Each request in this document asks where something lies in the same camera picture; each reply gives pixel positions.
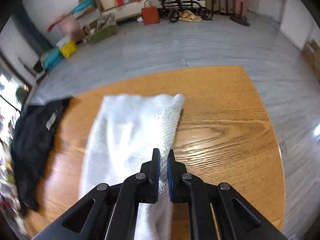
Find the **grey knit sweater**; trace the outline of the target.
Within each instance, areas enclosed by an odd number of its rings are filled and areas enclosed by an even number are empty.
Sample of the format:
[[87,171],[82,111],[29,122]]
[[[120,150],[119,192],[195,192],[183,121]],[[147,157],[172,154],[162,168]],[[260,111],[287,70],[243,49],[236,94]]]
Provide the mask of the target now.
[[82,164],[80,198],[100,183],[122,183],[152,159],[153,149],[159,149],[158,200],[139,205],[135,239],[171,237],[167,158],[183,104],[181,94],[105,96],[91,127]]

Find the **black garment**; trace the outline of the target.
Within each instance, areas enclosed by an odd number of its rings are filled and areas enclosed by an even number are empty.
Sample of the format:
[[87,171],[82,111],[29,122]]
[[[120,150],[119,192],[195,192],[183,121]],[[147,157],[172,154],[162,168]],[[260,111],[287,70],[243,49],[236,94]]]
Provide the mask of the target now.
[[20,214],[38,211],[36,187],[43,177],[48,155],[54,146],[55,132],[71,98],[28,105],[16,122],[10,144]]

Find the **teal suitcase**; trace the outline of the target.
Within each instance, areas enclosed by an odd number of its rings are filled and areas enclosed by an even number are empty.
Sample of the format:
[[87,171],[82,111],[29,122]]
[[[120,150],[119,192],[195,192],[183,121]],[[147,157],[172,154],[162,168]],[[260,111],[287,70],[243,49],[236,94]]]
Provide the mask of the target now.
[[45,52],[41,57],[40,61],[42,67],[46,70],[52,70],[57,64],[64,59],[58,47],[53,48]]

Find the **yellow bag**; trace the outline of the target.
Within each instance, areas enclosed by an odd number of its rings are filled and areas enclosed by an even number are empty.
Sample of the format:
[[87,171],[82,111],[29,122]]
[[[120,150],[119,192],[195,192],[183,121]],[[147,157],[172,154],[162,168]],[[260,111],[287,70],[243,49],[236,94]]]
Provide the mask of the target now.
[[62,47],[60,47],[59,50],[63,57],[68,59],[77,52],[78,48],[73,40],[69,40]]

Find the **olive green crate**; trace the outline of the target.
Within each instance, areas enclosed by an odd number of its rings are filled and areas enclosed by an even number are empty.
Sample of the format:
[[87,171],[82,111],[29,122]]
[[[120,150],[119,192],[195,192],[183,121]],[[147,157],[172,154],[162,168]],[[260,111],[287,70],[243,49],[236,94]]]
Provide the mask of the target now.
[[98,43],[110,36],[118,33],[118,27],[115,24],[104,25],[100,30],[96,30],[88,38],[89,43]]

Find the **brown camouflage bag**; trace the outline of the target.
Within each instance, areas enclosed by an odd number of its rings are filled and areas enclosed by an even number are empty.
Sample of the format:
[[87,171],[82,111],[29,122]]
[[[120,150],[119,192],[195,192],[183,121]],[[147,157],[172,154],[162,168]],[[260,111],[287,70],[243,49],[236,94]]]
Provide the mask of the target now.
[[302,57],[304,61],[311,67],[317,79],[320,80],[319,45],[314,39],[311,39],[304,45]]

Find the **pink suitcase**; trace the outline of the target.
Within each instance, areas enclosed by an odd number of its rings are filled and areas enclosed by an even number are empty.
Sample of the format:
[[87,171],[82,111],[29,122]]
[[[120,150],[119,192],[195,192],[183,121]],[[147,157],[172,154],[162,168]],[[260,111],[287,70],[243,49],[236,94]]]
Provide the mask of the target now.
[[58,23],[58,26],[64,36],[69,36],[75,30],[80,29],[78,20],[72,14],[66,15],[63,20]]

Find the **orange paper bag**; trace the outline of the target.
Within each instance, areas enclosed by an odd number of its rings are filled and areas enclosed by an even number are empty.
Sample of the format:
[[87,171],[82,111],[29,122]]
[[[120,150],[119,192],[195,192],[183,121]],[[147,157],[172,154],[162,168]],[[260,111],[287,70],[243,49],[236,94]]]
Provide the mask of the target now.
[[152,5],[150,0],[144,2],[141,12],[144,25],[157,24],[161,21],[158,9]]

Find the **black wheeled cart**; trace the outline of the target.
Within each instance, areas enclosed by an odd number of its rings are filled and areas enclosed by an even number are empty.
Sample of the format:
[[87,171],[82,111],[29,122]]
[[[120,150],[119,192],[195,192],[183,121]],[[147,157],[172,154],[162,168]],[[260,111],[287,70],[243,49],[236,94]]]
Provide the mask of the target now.
[[161,16],[167,16],[171,23],[176,23],[179,20],[186,21],[211,21],[213,12],[208,9],[204,2],[206,0],[160,0]]

